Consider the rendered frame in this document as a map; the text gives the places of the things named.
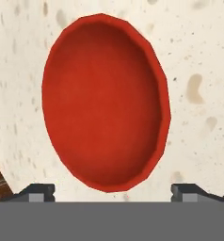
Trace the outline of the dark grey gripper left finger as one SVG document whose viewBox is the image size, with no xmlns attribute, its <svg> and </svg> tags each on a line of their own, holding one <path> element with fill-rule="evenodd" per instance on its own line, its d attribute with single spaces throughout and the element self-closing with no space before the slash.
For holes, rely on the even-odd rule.
<svg viewBox="0 0 224 241">
<path fill-rule="evenodd" d="M 54 202 L 54 184 L 32 184 L 13 196 L 12 201 Z"/>
</svg>

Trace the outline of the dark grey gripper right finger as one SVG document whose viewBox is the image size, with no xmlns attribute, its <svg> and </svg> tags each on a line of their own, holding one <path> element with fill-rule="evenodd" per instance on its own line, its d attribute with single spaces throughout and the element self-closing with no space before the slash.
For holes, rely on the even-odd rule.
<svg viewBox="0 0 224 241">
<path fill-rule="evenodd" d="M 172 202 L 223 201 L 221 197 L 209 194 L 195 184 L 172 184 L 170 190 Z"/>
</svg>

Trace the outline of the red bowl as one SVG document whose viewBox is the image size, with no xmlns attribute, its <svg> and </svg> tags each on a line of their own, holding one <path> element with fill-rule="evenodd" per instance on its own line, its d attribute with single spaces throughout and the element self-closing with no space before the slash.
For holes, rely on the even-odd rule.
<svg viewBox="0 0 224 241">
<path fill-rule="evenodd" d="M 122 19 L 94 14 L 61 32 L 44 66 L 41 102 L 58 157 L 89 187 L 127 191 L 164 153 L 167 78 L 151 44 Z"/>
</svg>

